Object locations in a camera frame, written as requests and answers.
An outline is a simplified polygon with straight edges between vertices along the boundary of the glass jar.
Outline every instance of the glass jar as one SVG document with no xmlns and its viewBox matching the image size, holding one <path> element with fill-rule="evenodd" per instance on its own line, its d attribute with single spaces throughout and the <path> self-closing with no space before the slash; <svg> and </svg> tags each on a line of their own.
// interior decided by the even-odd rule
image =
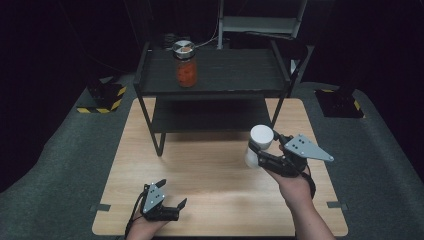
<svg viewBox="0 0 424 240">
<path fill-rule="evenodd" d="M 174 43 L 172 50 L 176 61 L 176 77 L 181 87 L 191 87 L 197 82 L 197 63 L 194 43 L 186 40 Z"/>
</svg>

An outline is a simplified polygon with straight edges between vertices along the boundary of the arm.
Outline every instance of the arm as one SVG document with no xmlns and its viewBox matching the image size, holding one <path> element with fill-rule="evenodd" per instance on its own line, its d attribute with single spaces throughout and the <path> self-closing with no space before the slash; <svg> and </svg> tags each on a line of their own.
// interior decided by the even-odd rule
<svg viewBox="0 0 424 240">
<path fill-rule="evenodd" d="M 277 181 L 280 193 L 293 217 L 299 240 L 335 239 L 327 224 L 316 211 L 308 182 L 302 177 L 285 178 L 266 170 Z"/>
</svg>

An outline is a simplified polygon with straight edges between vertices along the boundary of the table surface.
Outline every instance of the table surface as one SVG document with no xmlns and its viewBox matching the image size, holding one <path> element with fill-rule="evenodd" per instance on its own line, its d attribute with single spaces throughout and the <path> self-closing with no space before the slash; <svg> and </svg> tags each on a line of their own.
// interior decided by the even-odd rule
<svg viewBox="0 0 424 240">
<path fill-rule="evenodd" d="M 266 101 L 269 112 L 274 112 L 278 100 Z M 155 99 L 145 102 L 152 114 Z M 274 129 L 284 135 L 302 133 L 316 143 L 298 99 L 284 100 Z M 162 187 L 164 206 L 188 201 L 179 221 L 169 223 L 157 236 L 293 236 L 291 214 L 277 183 L 263 169 L 250 169 L 244 162 L 248 139 L 246 132 L 167 134 L 164 153 L 158 157 L 135 99 L 100 202 L 110 209 L 97 211 L 93 232 L 123 235 L 144 184 L 167 179 Z M 269 152 L 281 155 L 277 142 Z M 346 235 L 342 210 L 327 206 L 338 200 L 324 162 L 308 162 L 317 185 L 318 212 L 334 235 Z"/>
</svg>

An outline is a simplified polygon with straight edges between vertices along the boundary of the white shelf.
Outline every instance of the white shelf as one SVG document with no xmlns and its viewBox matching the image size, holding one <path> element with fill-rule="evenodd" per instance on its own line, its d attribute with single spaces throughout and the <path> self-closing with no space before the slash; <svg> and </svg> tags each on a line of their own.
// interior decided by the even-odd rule
<svg viewBox="0 0 424 240">
<path fill-rule="evenodd" d="M 224 0 L 220 0 L 217 48 L 223 48 L 222 39 L 224 32 L 254 31 L 264 33 L 285 33 L 290 34 L 292 37 L 296 37 L 308 0 L 299 1 L 300 8 L 296 18 L 271 18 L 224 16 Z"/>
<path fill-rule="evenodd" d="M 291 34 L 297 24 L 296 18 L 231 17 L 222 19 L 224 32 L 266 32 Z"/>
</svg>

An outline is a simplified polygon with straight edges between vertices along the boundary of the gray floor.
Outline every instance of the gray floor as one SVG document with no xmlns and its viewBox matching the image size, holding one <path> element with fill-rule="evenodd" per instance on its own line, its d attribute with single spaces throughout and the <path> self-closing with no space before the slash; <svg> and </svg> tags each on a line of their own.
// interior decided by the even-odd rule
<svg viewBox="0 0 424 240">
<path fill-rule="evenodd" d="M 132 77 L 121 77 L 127 91 L 116 112 L 70 109 L 35 167 L 0 194 L 0 239 L 115 239 L 92 233 L 90 209 L 101 199 L 136 98 Z M 303 101 L 319 145 L 336 159 L 327 167 L 349 227 L 340 239 L 422 239 L 424 187 L 408 159 L 362 92 L 354 97 L 366 118 L 323 117 L 314 89 L 328 88 L 336 89 L 298 83 L 293 97 Z"/>
</svg>

